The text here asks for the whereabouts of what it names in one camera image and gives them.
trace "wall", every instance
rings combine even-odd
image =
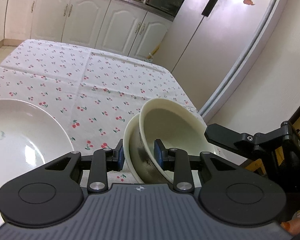
[[[288,0],[264,50],[242,83],[211,119],[239,133],[267,133],[300,106],[300,0]],[[225,153],[237,164],[245,158]]]

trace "orange sticker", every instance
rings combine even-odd
[[[243,0],[243,3],[247,5],[255,5],[252,0]]]

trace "silver bolt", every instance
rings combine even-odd
[[[188,190],[192,188],[192,185],[189,182],[179,182],[177,188],[181,190]]]
[[[100,181],[96,181],[96,182],[92,182],[89,187],[91,189],[94,189],[94,190],[101,190],[105,187],[106,185]]]

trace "cherry print tablecloth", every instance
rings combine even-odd
[[[0,64],[0,98],[24,100],[50,113],[83,155],[114,148],[143,104],[160,97],[178,102],[201,120],[166,69],[137,59],[26,40]],[[136,183],[126,164],[122,172],[109,172],[108,180]]]

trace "tablecloth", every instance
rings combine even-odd
[[[75,150],[114,148],[129,120],[151,98],[196,108],[163,67],[71,44],[26,40],[0,64],[0,98],[37,105],[65,129]],[[127,165],[109,184],[136,183]],[[87,174],[82,185],[87,183]]]

